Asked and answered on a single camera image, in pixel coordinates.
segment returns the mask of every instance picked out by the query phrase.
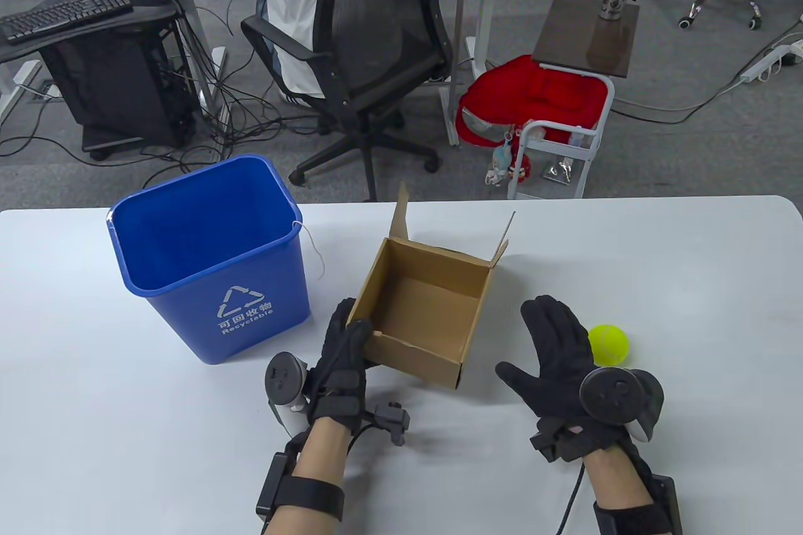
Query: blue recycling bin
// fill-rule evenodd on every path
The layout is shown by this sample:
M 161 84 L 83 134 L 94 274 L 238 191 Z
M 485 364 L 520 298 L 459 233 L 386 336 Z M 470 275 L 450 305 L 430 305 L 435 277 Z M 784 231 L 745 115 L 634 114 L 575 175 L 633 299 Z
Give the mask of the blue recycling bin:
M 214 364 L 309 317 L 301 219 L 273 164 L 243 156 L 133 194 L 106 222 L 125 286 Z

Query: office floor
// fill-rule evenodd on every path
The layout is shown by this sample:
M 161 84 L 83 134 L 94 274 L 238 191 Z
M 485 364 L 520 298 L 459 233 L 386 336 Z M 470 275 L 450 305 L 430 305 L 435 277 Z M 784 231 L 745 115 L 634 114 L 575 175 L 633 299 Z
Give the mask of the office floor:
M 0 0 L 0 15 L 30 8 L 42 0 Z M 224 16 L 229 0 L 196 0 L 199 6 Z M 238 27 L 252 13 L 254 0 L 235 0 L 230 22 L 235 36 L 215 17 L 201 13 L 213 45 L 229 47 L 230 70 L 250 54 Z M 497 0 L 490 57 L 505 62 L 531 53 L 551 0 Z M 803 13 L 803 0 L 760 0 L 766 17 L 760 31 L 749 31 L 750 11 L 734 0 L 712 0 L 689 31 L 676 23 L 691 0 L 640 0 L 642 13 L 634 59 L 627 80 L 616 81 L 617 96 L 648 105 L 679 107 L 708 98 L 726 84 L 748 59 L 786 30 Z M 473 27 L 479 0 L 467 0 L 467 25 Z M 454 0 L 442 0 L 446 16 L 454 15 Z M 37 81 L 46 76 L 43 72 Z M 462 76 L 468 80 L 467 70 Z M 263 93 L 267 71 L 253 60 L 229 79 L 249 93 Z M 298 114 L 267 96 L 284 115 Z M 28 136 L 41 104 L 26 94 L 8 118 L 0 139 Z M 700 110 L 682 125 L 657 125 L 612 115 L 586 188 L 588 197 L 701 196 L 701 194 L 780 194 L 803 208 L 803 65 L 785 68 L 767 83 L 742 85 Z M 504 188 L 484 183 L 490 152 L 462 145 L 450 148 L 439 100 L 433 88 L 410 97 L 403 110 L 407 127 L 399 135 L 437 146 L 444 166 L 431 176 L 421 162 L 403 154 L 376 153 L 376 177 L 381 199 L 395 196 L 398 182 L 408 183 L 414 199 L 485 199 L 504 197 Z M 650 114 L 674 119 L 673 114 Z M 241 114 L 235 119 L 242 122 Z M 62 142 L 81 157 L 80 128 L 63 103 L 50 103 L 42 113 L 40 136 Z M 270 142 L 239 146 L 238 153 L 264 154 L 282 174 L 336 139 L 301 136 L 284 131 Z M 0 154 L 19 142 L 0 146 Z M 193 154 L 201 159 L 203 151 Z M 136 160 L 137 154 L 126 156 Z M 86 166 L 58 146 L 34 140 L 13 156 L 0 157 L 0 210 L 55 206 L 108 206 L 137 191 L 166 163 L 154 160 L 131 166 Z M 174 177 L 170 171 L 154 181 Z M 298 202 L 360 201 L 367 194 L 358 156 L 309 174 L 304 188 L 292 188 Z

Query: hand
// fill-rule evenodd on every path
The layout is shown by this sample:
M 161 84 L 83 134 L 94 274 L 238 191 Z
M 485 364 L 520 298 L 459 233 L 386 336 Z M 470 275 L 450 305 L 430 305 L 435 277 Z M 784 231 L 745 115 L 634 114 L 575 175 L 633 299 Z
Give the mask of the hand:
M 542 418 L 539 430 L 558 441 L 556 455 L 545 455 L 568 460 L 627 437 L 623 427 L 594 420 L 580 404 L 580 384 L 596 366 L 588 331 L 571 309 L 553 297 L 537 297 L 521 306 L 521 317 L 536 346 L 540 375 L 531 376 L 507 362 L 497 364 L 496 374 Z
M 321 359 L 310 370 L 305 386 L 310 403 L 307 417 L 332 418 L 356 434 L 365 413 L 364 346 L 373 332 L 368 320 L 346 325 L 355 300 L 344 299 L 332 314 L 324 338 Z

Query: keyboard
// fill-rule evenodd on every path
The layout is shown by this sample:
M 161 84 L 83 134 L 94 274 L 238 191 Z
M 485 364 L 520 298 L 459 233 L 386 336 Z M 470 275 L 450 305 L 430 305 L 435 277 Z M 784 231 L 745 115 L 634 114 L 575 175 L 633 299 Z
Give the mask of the keyboard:
M 16 45 L 57 31 L 129 13 L 130 0 L 69 0 L 0 19 L 0 35 Z

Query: tennis ball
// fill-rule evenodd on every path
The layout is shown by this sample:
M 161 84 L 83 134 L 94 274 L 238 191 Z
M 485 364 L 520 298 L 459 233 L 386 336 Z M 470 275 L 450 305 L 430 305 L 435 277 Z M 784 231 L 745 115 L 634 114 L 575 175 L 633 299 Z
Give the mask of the tennis ball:
M 630 354 L 630 339 L 617 326 L 603 324 L 591 328 L 588 341 L 597 366 L 620 366 Z

